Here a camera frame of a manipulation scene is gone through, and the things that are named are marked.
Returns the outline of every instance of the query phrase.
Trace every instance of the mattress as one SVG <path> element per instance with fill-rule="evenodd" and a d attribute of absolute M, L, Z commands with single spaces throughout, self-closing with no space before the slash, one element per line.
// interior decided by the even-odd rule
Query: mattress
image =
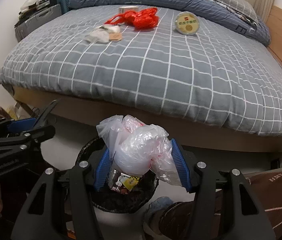
<path fill-rule="evenodd" d="M 0 83 L 282 136 L 282 68 L 264 45 L 201 17 L 196 35 L 182 35 L 179 11 L 168 8 L 158 8 L 152 30 L 121 26 L 119 42 L 85 41 L 118 7 L 72 10 L 41 26 L 7 56 Z"/>

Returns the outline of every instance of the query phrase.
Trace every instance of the white box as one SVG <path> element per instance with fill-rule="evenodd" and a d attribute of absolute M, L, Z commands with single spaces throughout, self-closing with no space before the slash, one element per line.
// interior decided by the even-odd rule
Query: white box
<path fill-rule="evenodd" d="M 138 12 L 139 11 L 139 7 L 138 6 L 132 6 L 132 5 L 119 7 L 119 13 L 125 13 L 126 11 Z"/>

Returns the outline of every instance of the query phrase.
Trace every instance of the yellow round lid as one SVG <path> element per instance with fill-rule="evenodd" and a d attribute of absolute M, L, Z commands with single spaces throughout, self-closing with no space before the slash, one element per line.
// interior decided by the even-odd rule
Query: yellow round lid
<path fill-rule="evenodd" d="M 175 20 L 176 29 L 185 35 L 197 33 L 200 27 L 199 19 L 191 12 L 181 12 Z"/>

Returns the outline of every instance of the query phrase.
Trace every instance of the suitcase handle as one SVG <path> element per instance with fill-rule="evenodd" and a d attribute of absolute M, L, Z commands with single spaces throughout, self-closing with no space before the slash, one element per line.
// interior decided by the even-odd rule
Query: suitcase handle
<path fill-rule="evenodd" d="M 42 17 L 48 17 L 48 16 L 51 15 L 51 13 L 52 13 L 51 8 L 48 8 L 48 9 L 36 14 L 35 17 L 37 18 L 37 20 L 39 20 L 39 19 L 41 20 Z"/>

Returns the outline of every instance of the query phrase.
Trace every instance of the blue gripper pad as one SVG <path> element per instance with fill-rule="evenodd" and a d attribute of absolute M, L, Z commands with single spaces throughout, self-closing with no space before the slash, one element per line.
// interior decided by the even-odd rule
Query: blue gripper pad
<path fill-rule="evenodd" d="M 105 179 L 108 176 L 108 172 L 112 164 L 112 161 L 110 161 L 109 153 L 109 149 L 107 148 L 102 156 L 102 159 L 99 162 L 99 165 L 97 166 L 96 177 L 93 184 L 93 187 L 96 191 L 99 191 L 100 188 L 103 187 Z"/>
<path fill-rule="evenodd" d="M 180 181 L 182 183 L 182 187 L 186 188 L 187 191 L 190 191 L 192 188 L 191 180 L 190 180 L 190 170 L 185 163 L 183 155 L 176 143 L 175 139 L 171 140 L 172 142 L 172 157 L 174 160 L 175 167 L 178 171 Z"/>
<path fill-rule="evenodd" d="M 28 118 L 28 119 L 13 121 L 8 126 L 8 131 L 12 133 L 20 133 L 20 132 L 31 130 L 35 121 L 36 118 Z"/>

